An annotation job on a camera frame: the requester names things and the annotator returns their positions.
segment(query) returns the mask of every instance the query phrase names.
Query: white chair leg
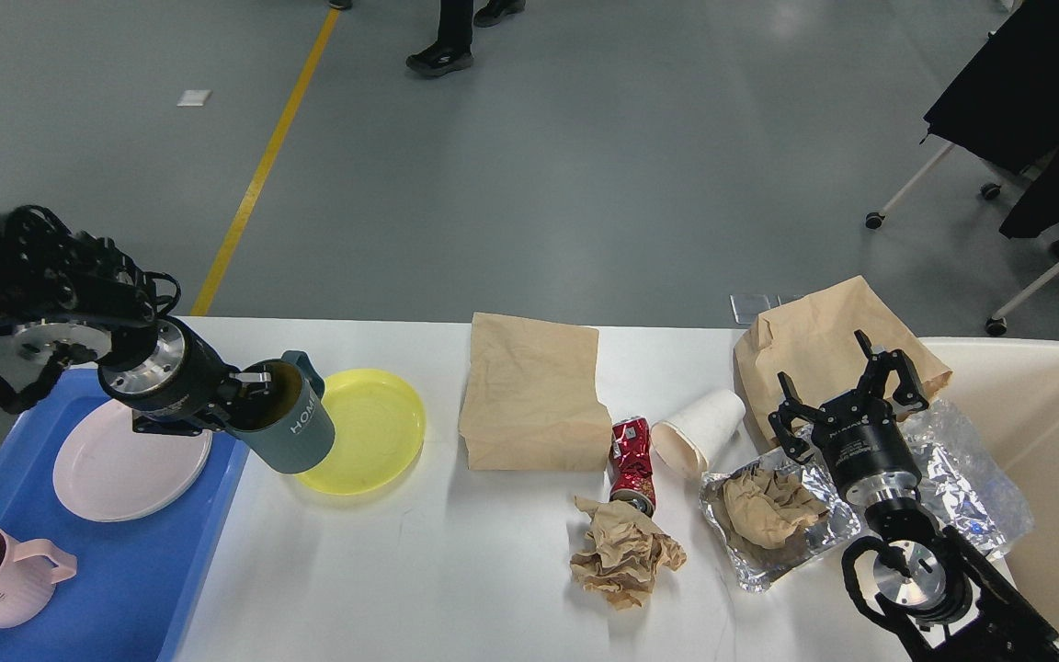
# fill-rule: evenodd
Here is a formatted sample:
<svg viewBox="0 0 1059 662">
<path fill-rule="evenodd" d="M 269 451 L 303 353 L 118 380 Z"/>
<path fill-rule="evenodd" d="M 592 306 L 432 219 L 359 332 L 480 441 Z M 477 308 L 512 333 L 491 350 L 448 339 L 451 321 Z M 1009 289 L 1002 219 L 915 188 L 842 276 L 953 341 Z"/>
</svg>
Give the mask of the white chair leg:
<svg viewBox="0 0 1059 662">
<path fill-rule="evenodd" d="M 1027 298 L 1031 297 L 1036 290 L 1043 288 L 1045 282 L 1049 282 L 1056 278 L 1059 273 L 1059 262 L 1052 265 L 1048 271 L 1043 272 L 1041 276 L 1033 281 L 1033 284 L 1028 285 L 1025 289 L 1022 289 L 1019 294 L 1012 298 L 1012 301 L 1007 302 L 1003 306 L 1000 306 L 999 310 L 995 310 L 991 315 L 991 318 L 987 319 L 987 332 L 992 336 L 1003 336 L 1007 332 L 1007 322 L 1004 319 L 1007 314 L 1016 310 L 1016 307 L 1027 301 Z"/>
<path fill-rule="evenodd" d="M 929 162 L 926 162 L 926 164 L 921 166 L 921 169 L 915 173 L 915 176 L 911 177 L 901 190 L 894 194 L 894 197 L 890 198 L 890 201 L 881 205 L 881 209 L 875 211 L 875 213 L 868 213 L 865 215 L 865 227 L 868 227 L 869 230 L 877 230 L 878 227 L 881 227 L 881 223 L 885 221 L 885 218 L 890 215 L 890 213 L 894 211 L 894 207 L 898 205 L 898 202 L 907 196 L 907 193 L 909 193 L 911 189 L 915 187 L 915 185 L 921 181 L 921 178 L 930 175 L 930 171 L 934 169 L 934 166 L 937 166 L 937 163 L 941 162 L 943 159 L 946 159 L 946 156 L 950 155 L 951 149 L 953 148 L 954 143 L 946 143 L 946 145 L 943 145 L 943 148 L 939 149 L 936 155 L 930 157 Z"/>
</svg>

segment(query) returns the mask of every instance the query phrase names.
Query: white plate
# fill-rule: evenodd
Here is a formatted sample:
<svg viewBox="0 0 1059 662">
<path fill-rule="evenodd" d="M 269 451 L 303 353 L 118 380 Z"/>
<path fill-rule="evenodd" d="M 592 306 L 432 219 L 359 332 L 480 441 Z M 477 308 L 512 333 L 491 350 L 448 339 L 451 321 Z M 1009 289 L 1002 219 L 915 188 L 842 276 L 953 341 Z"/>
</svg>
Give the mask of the white plate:
<svg viewBox="0 0 1059 662">
<path fill-rule="evenodd" d="M 198 436 L 139 435 L 133 410 L 102 404 L 59 447 L 52 484 L 59 502 L 93 522 L 123 522 L 161 511 L 199 477 L 211 431 Z"/>
</svg>

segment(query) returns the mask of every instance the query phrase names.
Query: red can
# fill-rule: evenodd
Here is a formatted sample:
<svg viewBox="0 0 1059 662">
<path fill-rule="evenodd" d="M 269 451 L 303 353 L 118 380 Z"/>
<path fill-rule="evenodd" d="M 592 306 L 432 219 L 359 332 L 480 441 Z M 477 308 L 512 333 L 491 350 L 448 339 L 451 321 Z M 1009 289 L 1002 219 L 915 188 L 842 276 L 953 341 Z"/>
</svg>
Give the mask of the red can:
<svg viewBox="0 0 1059 662">
<path fill-rule="evenodd" d="M 648 517 L 657 511 L 650 452 L 648 422 L 642 415 L 614 425 L 610 445 L 610 499 L 626 500 Z"/>
</svg>

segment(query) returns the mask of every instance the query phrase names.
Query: yellow plate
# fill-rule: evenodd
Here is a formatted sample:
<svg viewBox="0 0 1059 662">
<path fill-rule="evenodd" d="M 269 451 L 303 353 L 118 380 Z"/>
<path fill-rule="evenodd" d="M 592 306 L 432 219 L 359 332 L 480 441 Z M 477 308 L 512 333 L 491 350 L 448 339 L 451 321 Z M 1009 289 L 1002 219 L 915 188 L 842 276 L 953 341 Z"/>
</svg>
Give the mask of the yellow plate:
<svg viewBox="0 0 1059 662">
<path fill-rule="evenodd" d="M 333 374 L 324 378 L 321 406 L 333 419 L 333 448 L 315 468 L 297 475 L 303 485 L 330 495 L 370 491 L 394 481 L 419 455 L 428 427 L 424 402 L 395 374 Z"/>
</svg>

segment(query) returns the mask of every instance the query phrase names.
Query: person's shoe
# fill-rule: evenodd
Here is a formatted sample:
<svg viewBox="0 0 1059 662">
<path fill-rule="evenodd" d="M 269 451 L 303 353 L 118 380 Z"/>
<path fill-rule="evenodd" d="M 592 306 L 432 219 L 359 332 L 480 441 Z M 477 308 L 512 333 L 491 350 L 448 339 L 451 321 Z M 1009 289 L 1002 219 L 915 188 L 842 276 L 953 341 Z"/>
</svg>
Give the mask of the person's shoe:
<svg viewBox="0 0 1059 662">
<path fill-rule="evenodd" d="M 501 18 L 524 11 L 526 11 L 526 0 L 488 0 L 488 4 L 480 8 L 480 12 L 477 12 L 477 15 L 471 18 L 471 24 L 475 26 L 499 24 Z"/>
<path fill-rule="evenodd" d="M 466 70 L 471 67 L 471 51 L 441 46 L 436 41 L 421 53 L 408 56 L 408 68 L 428 78 L 438 78 L 446 73 Z"/>
</svg>

